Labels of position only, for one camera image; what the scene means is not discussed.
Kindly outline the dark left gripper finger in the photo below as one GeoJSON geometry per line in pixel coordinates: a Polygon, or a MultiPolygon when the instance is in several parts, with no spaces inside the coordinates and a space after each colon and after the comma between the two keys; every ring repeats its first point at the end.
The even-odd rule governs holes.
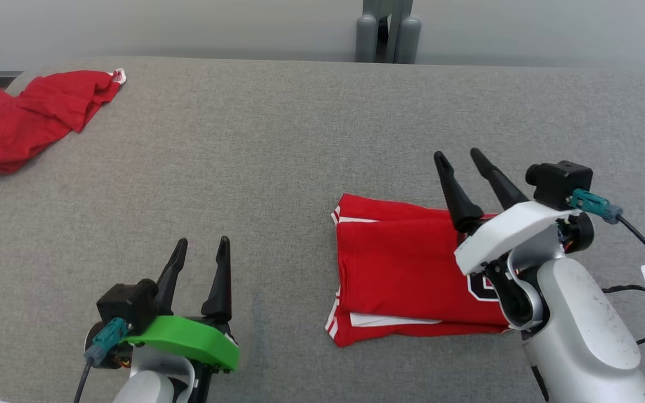
{"type": "Polygon", "coordinates": [[[218,244],[216,262],[217,271],[212,288],[200,313],[207,324],[225,325],[232,316],[231,245],[226,236],[222,236],[218,244]]]}
{"type": "Polygon", "coordinates": [[[186,238],[177,241],[168,263],[165,265],[158,281],[156,302],[159,304],[159,315],[172,315],[172,299],[174,298],[177,276],[184,268],[189,242],[186,238]]]}

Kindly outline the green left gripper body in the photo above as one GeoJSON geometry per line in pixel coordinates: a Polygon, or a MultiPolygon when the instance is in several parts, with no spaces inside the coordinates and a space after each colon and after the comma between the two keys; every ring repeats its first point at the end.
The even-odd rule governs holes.
{"type": "Polygon", "coordinates": [[[230,326],[210,325],[204,318],[159,316],[140,335],[129,334],[130,326],[120,318],[92,327],[86,342],[86,362],[94,368],[118,369],[133,365],[135,347],[207,365],[213,372],[236,372],[240,347],[230,326]]]}

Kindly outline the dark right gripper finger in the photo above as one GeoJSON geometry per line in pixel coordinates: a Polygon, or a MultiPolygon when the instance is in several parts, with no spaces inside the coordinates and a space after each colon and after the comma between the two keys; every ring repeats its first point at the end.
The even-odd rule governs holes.
{"type": "Polygon", "coordinates": [[[530,199],[502,173],[478,148],[470,150],[474,166],[485,178],[495,193],[502,209],[507,210],[515,204],[529,202],[530,199]]]}
{"type": "Polygon", "coordinates": [[[445,195],[445,202],[450,212],[452,225],[458,233],[473,233],[482,223],[484,212],[474,204],[463,191],[455,178],[455,169],[450,164],[445,154],[437,151],[433,154],[441,189],[445,195]]]}

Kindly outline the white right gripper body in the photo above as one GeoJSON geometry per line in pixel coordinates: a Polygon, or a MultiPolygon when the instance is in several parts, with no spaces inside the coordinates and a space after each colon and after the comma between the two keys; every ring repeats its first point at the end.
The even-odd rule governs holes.
{"type": "Polygon", "coordinates": [[[503,255],[514,271],[541,266],[565,257],[566,250],[558,237],[558,220],[568,223],[576,217],[570,231],[572,247],[568,252],[588,249],[595,237],[591,218],[581,210],[555,210],[536,201],[515,204],[482,224],[455,250],[456,265],[463,275],[484,271],[503,255]]]}

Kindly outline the red white basketball jersey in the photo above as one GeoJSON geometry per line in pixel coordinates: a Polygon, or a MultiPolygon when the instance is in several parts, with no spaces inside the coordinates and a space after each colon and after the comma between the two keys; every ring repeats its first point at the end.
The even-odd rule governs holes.
{"type": "Polygon", "coordinates": [[[339,289],[325,328],[336,346],[511,329],[490,281],[456,265],[447,210],[345,193],[331,217],[339,289]]]}

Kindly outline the red basketball shorts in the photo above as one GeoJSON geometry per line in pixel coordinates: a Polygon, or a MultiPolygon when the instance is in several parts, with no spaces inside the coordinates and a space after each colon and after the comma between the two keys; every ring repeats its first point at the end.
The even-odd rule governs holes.
{"type": "Polygon", "coordinates": [[[81,133],[126,82],[123,69],[35,77],[19,95],[0,89],[0,175],[12,174],[71,132],[81,133]]]}

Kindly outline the grey metal partition post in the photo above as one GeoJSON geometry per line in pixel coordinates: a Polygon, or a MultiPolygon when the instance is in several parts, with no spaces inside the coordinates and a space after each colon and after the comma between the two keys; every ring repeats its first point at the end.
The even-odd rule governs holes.
{"type": "Polygon", "coordinates": [[[355,62],[414,64],[422,21],[414,0],[363,0],[356,20],[355,62]]]}

